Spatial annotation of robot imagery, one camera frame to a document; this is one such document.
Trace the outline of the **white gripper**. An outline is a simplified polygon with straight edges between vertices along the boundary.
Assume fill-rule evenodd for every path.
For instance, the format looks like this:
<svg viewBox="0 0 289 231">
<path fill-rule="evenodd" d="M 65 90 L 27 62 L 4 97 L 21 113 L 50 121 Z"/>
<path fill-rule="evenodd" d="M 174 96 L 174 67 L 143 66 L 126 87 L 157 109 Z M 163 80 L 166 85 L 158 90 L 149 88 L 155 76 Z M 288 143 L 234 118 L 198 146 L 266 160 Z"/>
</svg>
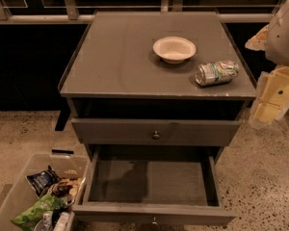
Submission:
<svg viewBox="0 0 289 231">
<path fill-rule="evenodd" d="M 268 60 L 283 64 L 271 72 L 262 72 L 258 78 L 249 124 L 253 128 L 264 128 L 282 119 L 289 110 L 289 0 L 276 12 L 269 26 L 258 31 L 245 47 L 265 50 Z"/>
</svg>

